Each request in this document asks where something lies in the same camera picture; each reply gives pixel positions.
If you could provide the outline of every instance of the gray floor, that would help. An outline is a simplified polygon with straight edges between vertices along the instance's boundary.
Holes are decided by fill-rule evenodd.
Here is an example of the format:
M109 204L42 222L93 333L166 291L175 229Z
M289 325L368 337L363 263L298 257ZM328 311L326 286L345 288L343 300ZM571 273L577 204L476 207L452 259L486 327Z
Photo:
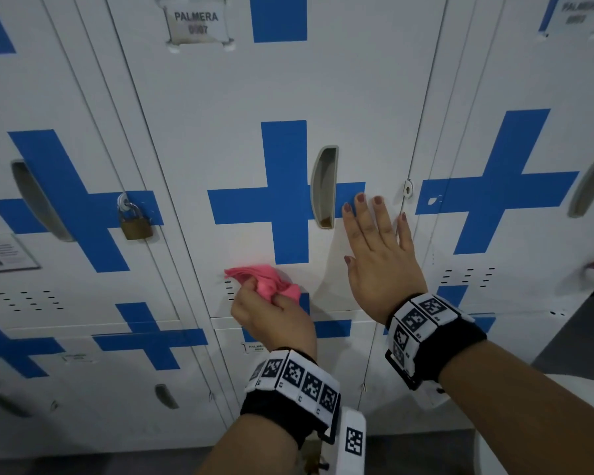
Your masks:
M533 364L542 372L594 380L594 296ZM190 475L209 448L0 462L0 475ZM473 473L473 431L367 439L366 474Z

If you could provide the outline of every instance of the white stool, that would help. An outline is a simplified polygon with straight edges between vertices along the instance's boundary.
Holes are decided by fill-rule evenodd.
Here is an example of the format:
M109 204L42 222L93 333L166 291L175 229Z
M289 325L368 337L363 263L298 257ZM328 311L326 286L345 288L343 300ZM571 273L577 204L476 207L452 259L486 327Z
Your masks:
M594 380L571 375L547 375L547 377L594 407ZM507 475L506 470L479 432L475 433L473 450L476 475Z

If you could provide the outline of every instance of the person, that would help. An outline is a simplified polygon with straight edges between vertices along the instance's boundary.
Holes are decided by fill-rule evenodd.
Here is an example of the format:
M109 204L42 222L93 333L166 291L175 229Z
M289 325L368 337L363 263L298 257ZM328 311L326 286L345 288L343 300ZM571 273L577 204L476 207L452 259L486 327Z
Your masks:
M405 214L397 218L396 233L383 199L375 197L372 206L376 223L365 194L355 197L356 215L349 204L344 206L343 223L354 254L345 260L356 302L386 324L403 300L428 289ZM288 347L316 361L310 317L287 297L266 302L255 287L254 279L243 284L232 305L233 317L268 351ZM394 370L392 376L398 376ZM438 381L509 474L594 474L594 408L498 345L474 343L446 363ZM231 425L197 473L289 474L297 452L298 443L288 431L247 413Z

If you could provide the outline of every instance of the cleaning rag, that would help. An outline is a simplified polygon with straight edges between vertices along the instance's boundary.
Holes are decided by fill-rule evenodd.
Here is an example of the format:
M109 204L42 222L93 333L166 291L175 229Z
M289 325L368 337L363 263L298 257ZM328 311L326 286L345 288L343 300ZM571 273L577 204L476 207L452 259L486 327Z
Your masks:
M241 285L249 277L258 281L257 293L267 301L276 293L292 298L299 303L301 290L299 285L283 280L277 270L270 265L252 265L250 267L236 267L224 271L224 278L234 278Z

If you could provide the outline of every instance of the locker handle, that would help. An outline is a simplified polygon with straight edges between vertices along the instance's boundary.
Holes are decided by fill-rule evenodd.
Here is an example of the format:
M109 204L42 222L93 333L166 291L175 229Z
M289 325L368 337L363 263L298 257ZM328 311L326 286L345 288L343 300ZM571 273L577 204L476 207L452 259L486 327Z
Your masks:
M31 418L31 413L20 407L16 402L9 399L6 395L0 393L0 408L10 415L14 415L21 419Z
M160 383L156 385L154 387L154 393L156 393L158 401L160 401L165 407L170 408L171 410L176 410L179 407L166 384Z
M338 146L325 146L319 152L310 183L310 202L315 222L319 228L334 228L334 198L339 158Z
M24 160L15 160L11 162L11 173L16 182L26 206L29 207L33 215L37 218L44 228L50 231L55 237L64 242L73 242L75 239L64 226L61 218L50 204L50 201L40 184L35 180L31 170L26 166Z
M587 213L588 208L594 201L594 163L588 168L585 175L578 184L577 191L572 197L568 216L580 218Z

